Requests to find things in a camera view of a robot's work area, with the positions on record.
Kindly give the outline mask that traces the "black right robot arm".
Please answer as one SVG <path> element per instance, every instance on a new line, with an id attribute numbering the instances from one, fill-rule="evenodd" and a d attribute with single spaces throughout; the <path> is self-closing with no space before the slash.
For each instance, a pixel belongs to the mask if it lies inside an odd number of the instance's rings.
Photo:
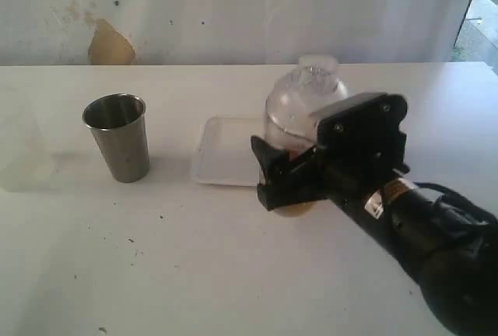
<path id="1" fill-rule="evenodd" d="M 313 146 L 291 158 L 253 136 L 269 211 L 328 199 L 418 285 L 435 318 L 456 335 L 497 333 L 497 219 L 461 194 L 410 182 L 380 155 Z"/>

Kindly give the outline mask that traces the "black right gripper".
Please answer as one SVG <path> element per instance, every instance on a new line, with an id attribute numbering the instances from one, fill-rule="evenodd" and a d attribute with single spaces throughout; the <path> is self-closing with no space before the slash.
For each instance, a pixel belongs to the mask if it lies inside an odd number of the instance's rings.
<path id="1" fill-rule="evenodd" d="M 342 208 L 389 178 L 389 164 L 381 154 L 334 156 L 313 147 L 291 160 L 288 151 L 274 148 L 257 135 L 251 136 L 251 150 L 262 173 L 258 200 L 268 211 L 324 199 Z"/>

